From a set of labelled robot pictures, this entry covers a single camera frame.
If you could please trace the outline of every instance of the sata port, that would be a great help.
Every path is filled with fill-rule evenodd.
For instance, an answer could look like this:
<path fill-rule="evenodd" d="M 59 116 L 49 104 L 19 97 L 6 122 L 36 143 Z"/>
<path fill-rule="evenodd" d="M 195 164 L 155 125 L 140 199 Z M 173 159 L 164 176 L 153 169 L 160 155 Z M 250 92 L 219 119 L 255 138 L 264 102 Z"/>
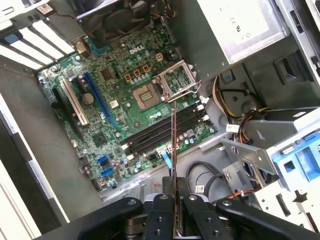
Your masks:
<path fill-rule="evenodd" d="M 97 158 L 96 161 L 97 161 L 98 164 L 102 165 L 102 164 L 105 163 L 107 160 L 108 160 L 107 155 L 104 155 L 104 156 L 101 156 L 101 157 Z"/>
<path fill-rule="evenodd" d="M 108 167 L 106 170 L 103 170 L 100 173 L 100 175 L 101 175 L 101 177 L 108 177 L 113 173 L 114 173 L 114 168 L 113 167 Z"/>

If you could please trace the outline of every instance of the blue pcie slot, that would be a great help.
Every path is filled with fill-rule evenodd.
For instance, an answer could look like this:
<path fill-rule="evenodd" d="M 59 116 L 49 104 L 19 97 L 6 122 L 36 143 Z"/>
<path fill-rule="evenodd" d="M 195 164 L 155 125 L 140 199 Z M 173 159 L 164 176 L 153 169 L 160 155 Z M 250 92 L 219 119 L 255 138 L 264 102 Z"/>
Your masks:
<path fill-rule="evenodd" d="M 107 105 L 105 104 L 103 98 L 101 97 L 100 93 L 99 93 L 99 90 L 97 88 L 97 86 L 95 85 L 92 77 L 90 76 L 90 74 L 88 72 L 86 72 L 84 74 L 84 79 L 86 81 L 86 83 L 90 86 L 90 89 L 92 91 L 92 94 L 95 98 L 95 100 L 98 102 L 104 116 L 106 119 L 108 119 L 110 121 L 110 123 L 115 127 L 117 128 L 118 125 L 115 123 L 115 121 L 113 120 L 112 116 L 111 116 L 111 113 L 109 112 L 109 109 L 107 107 Z"/>
<path fill-rule="evenodd" d="M 104 164 L 106 161 L 108 161 L 108 157 L 107 157 L 107 155 L 104 155 L 104 156 L 102 156 L 102 157 L 97 158 L 96 161 L 97 161 L 98 164 L 102 165 L 102 164 Z"/>
<path fill-rule="evenodd" d="M 103 170 L 100 175 L 101 177 L 108 177 L 114 173 L 114 168 L 112 166 L 108 167 L 106 170 Z"/>

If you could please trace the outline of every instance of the chip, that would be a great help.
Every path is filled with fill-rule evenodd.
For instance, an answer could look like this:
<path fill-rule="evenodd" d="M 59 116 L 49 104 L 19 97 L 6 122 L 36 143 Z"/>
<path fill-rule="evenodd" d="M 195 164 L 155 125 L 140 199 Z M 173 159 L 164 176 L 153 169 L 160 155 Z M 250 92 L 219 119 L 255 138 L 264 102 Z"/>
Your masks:
<path fill-rule="evenodd" d="M 93 135 L 92 140 L 97 147 L 100 147 L 107 143 L 107 139 L 103 132 L 99 132 L 96 135 Z"/>
<path fill-rule="evenodd" d="M 105 81 L 112 79 L 112 76 L 107 68 L 101 70 L 100 73 Z"/>
<path fill-rule="evenodd" d="M 144 65 L 144 66 L 143 66 L 143 71 L 144 71 L 145 73 L 150 72 L 149 66 L 148 66 L 148 65 Z"/>
<path fill-rule="evenodd" d="M 140 110 L 145 111 L 161 102 L 154 86 L 149 83 L 137 88 L 132 92 Z"/>
<path fill-rule="evenodd" d="M 75 75 L 75 72 L 72 69 L 67 70 L 65 73 L 68 76 L 68 78 L 71 78 Z"/>
<path fill-rule="evenodd" d="M 135 70 L 135 71 L 134 71 L 134 75 L 135 75 L 136 77 L 140 77 L 140 76 L 141 76 L 141 73 L 139 72 L 139 70 Z"/>
<path fill-rule="evenodd" d="M 124 78 L 127 82 L 131 81 L 131 76 L 129 74 L 125 75 Z"/>

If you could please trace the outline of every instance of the pcie slot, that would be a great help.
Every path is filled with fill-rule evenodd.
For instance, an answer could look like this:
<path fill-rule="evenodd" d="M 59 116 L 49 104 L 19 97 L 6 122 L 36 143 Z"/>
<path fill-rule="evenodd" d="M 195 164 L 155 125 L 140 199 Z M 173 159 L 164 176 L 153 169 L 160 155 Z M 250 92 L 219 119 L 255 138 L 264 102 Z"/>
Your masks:
<path fill-rule="evenodd" d="M 190 128 L 192 128 L 194 125 L 198 123 L 197 120 L 194 120 L 193 122 L 186 122 L 184 126 L 180 127 L 180 130 L 178 130 L 177 126 L 177 134 L 181 134 Z M 151 149 L 155 147 L 156 145 L 163 143 L 167 140 L 169 140 L 171 137 L 171 132 L 167 132 L 165 134 L 159 134 L 156 139 L 147 141 L 145 145 L 142 145 L 140 148 L 133 148 L 131 149 L 131 152 L 136 153 L 136 154 L 142 154 L 143 152 L 147 151 L 148 149 Z"/>
<path fill-rule="evenodd" d="M 193 122 L 193 121 L 198 122 L 198 116 L 196 114 L 189 115 L 185 119 L 179 119 L 176 129 L 178 131 L 180 131 L 181 126 L 183 126 L 184 124 L 188 124 L 190 122 Z M 170 135 L 170 133 L 171 133 L 171 125 L 161 129 L 161 131 L 158 131 L 158 132 L 154 131 L 153 135 L 150 137 L 141 138 L 138 141 L 132 142 L 132 144 L 130 145 L 130 148 L 139 148 L 140 146 L 148 144 L 148 142 L 152 142 L 153 139 L 158 138 L 158 136 L 160 136 L 160 135 L 166 135 L 166 134 Z"/>
<path fill-rule="evenodd" d="M 98 102 L 105 118 L 108 119 L 114 127 L 117 127 L 117 124 L 113 120 L 111 113 L 109 112 L 109 109 L 108 109 L 107 105 L 105 104 L 104 99 L 101 97 L 96 84 L 94 83 L 92 77 L 90 76 L 90 74 L 88 72 L 86 72 L 84 74 L 84 79 L 85 79 L 86 83 L 89 85 L 89 87 L 91 89 L 91 93 L 93 94 L 94 99 Z"/>
<path fill-rule="evenodd" d="M 177 112 L 177 114 L 176 114 L 177 119 L 178 119 L 177 121 L 179 121 L 179 117 L 193 113 L 195 106 L 196 106 L 196 104 L 193 104 L 193 105 L 188 106 L 187 108 L 182 109 L 181 111 Z M 154 133 L 154 131 L 157 131 L 159 129 L 166 128 L 166 127 L 171 128 L 171 116 L 166 117 L 165 119 L 157 122 L 156 124 L 149 126 L 146 129 L 128 137 L 124 141 L 124 143 L 132 143 L 132 142 L 139 140 L 139 139 L 148 138 L 149 136 L 151 136 Z"/>
<path fill-rule="evenodd" d="M 60 84 L 61 84 L 61 87 L 62 87 L 65 95 L 69 99 L 69 101 L 73 107 L 73 110 L 74 110 L 75 114 L 77 115 L 81 125 L 85 126 L 85 125 L 89 124 L 88 118 L 87 118 L 82 106 L 80 105 L 74 91 L 72 90 L 69 82 L 66 81 L 65 79 L 63 79 L 60 81 Z"/>
<path fill-rule="evenodd" d="M 70 124 L 71 128 L 73 129 L 73 131 L 78 135 L 78 137 L 81 140 L 83 139 L 83 136 L 81 134 L 80 128 L 77 125 L 74 117 L 72 116 L 72 114 L 68 111 L 64 101 L 62 100 L 62 97 L 58 91 L 58 89 L 56 89 L 55 87 L 51 89 L 53 92 L 53 95 L 55 96 L 57 102 L 59 103 L 60 109 L 64 112 L 64 116 L 66 118 L 66 120 L 68 121 L 68 123 Z"/>

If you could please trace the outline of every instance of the green circuit board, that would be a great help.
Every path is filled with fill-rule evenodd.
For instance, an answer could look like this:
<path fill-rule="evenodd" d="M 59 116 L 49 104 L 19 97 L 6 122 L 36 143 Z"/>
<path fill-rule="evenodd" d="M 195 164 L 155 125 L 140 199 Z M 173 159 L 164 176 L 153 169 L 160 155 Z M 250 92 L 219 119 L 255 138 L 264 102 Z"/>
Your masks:
<path fill-rule="evenodd" d="M 153 84 L 152 79 L 179 61 L 165 28 L 157 24 L 111 43 L 105 54 L 95 56 L 90 53 L 84 57 L 75 53 L 37 74 L 47 99 L 79 157 L 80 169 L 88 175 L 98 192 L 115 187 L 117 183 L 143 170 L 156 167 L 164 160 L 159 148 L 170 156 L 170 137 L 131 158 L 128 158 L 130 154 L 122 148 L 122 144 L 130 136 L 171 117 L 172 104 L 164 101 L 161 87 Z M 109 117 L 106 117 L 101 104 L 92 94 L 90 85 L 84 81 L 85 74 L 91 76 L 109 111 Z M 88 124 L 81 125 L 77 120 L 70 99 L 62 88 L 62 81 L 71 87 Z M 188 82 L 183 70 L 168 74 L 168 83 L 173 91 L 183 88 Z M 64 108 L 57 99 L 57 92 Z M 178 99 L 177 110 L 181 111 L 197 102 L 199 99 L 196 94 L 188 94 Z M 210 121 L 199 122 L 190 130 L 192 136 L 186 133 L 179 136 L 178 153 L 214 133 Z M 101 166 L 97 162 L 101 156 L 106 156 L 107 165 Z M 108 176 L 102 175 L 106 168 L 112 172 Z"/>

